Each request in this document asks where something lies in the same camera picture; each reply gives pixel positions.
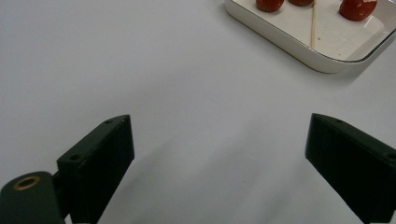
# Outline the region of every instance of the tray rim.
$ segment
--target tray rim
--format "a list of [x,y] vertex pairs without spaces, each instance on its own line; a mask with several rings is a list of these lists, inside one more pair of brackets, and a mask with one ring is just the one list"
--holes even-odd
[[[395,2],[393,2],[391,0],[378,0],[378,1],[388,1],[388,2],[391,2],[392,4],[395,4]],[[321,53],[319,51],[316,51],[314,49],[311,49],[309,46],[307,46],[302,41],[298,40],[293,35],[288,34],[284,30],[282,30],[281,28],[273,25],[271,22],[261,18],[256,13],[252,12],[251,10],[249,10],[248,8],[246,8],[244,6],[241,6],[239,3],[235,2],[235,0],[224,0],[224,3],[225,3],[225,6],[226,6],[226,9],[227,9],[228,13],[231,16],[233,16],[235,19],[237,19],[238,21],[241,21],[247,27],[249,27],[250,29],[252,29],[256,33],[258,33],[259,35],[262,35],[267,40],[269,40],[273,44],[277,45],[281,49],[285,50],[288,54],[290,54],[291,56],[295,57],[296,59],[298,59],[302,63],[306,64],[307,66],[309,66],[311,68],[313,68],[314,70],[317,70],[317,71],[323,72],[323,73],[338,73],[338,72],[341,72],[342,70],[345,70],[346,68],[348,68],[350,66],[366,63],[371,57],[373,57],[375,55],[376,52],[379,51],[379,49],[381,49],[381,47],[383,47],[387,42],[389,42],[394,37],[394,34],[396,33],[396,28],[391,30],[391,31],[388,31],[389,34],[386,35],[385,38],[379,44],[377,44],[367,55],[365,55],[361,59],[358,59],[358,60],[340,60],[340,59],[336,59],[336,58],[332,58],[330,56],[327,56],[327,55],[325,55],[325,54],[323,54],[323,53]],[[283,36],[286,36],[287,38],[292,39],[294,42],[296,42],[299,45],[299,46],[297,46],[297,47],[299,47],[299,49],[308,50],[308,52],[309,52],[308,54],[315,54],[318,57],[317,60],[319,60],[319,58],[322,58],[321,59],[322,61],[323,61],[323,59],[325,59],[328,62],[332,62],[333,63],[333,68],[328,69],[328,70],[327,69],[323,69],[323,68],[320,68],[320,66],[315,66],[314,64],[308,62],[307,60],[301,59],[300,57],[298,57],[298,55],[296,53],[292,53],[289,50],[285,49],[285,46],[282,46],[282,44],[279,44],[278,41],[274,40],[273,38],[269,37],[266,34],[263,34],[263,32],[258,31],[257,27],[253,27],[253,25],[250,22],[246,21],[246,19],[244,19],[244,18],[241,18],[241,17],[244,17],[244,16],[238,15],[238,12],[235,11],[235,7],[240,7],[241,11],[244,11],[245,14],[250,14],[249,16],[250,17],[253,16],[253,18],[256,21],[262,22],[266,26],[268,26],[268,28],[271,27],[274,31],[277,31],[280,34],[283,34]]]

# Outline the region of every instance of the red food item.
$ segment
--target red food item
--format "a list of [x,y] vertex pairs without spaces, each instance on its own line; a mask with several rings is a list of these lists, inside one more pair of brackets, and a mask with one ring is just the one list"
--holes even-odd
[[362,21],[372,14],[376,0],[344,0],[340,6],[340,14],[350,21]]
[[264,12],[275,12],[282,7],[284,0],[256,0],[256,6]]
[[292,4],[298,6],[298,7],[306,7],[311,5],[314,0],[289,0]]

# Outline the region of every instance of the toothpick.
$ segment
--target toothpick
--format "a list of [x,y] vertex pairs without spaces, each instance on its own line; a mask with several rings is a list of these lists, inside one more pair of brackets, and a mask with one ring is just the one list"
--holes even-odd
[[315,30],[317,26],[317,0],[312,6],[312,23],[311,23],[311,49],[315,49]]

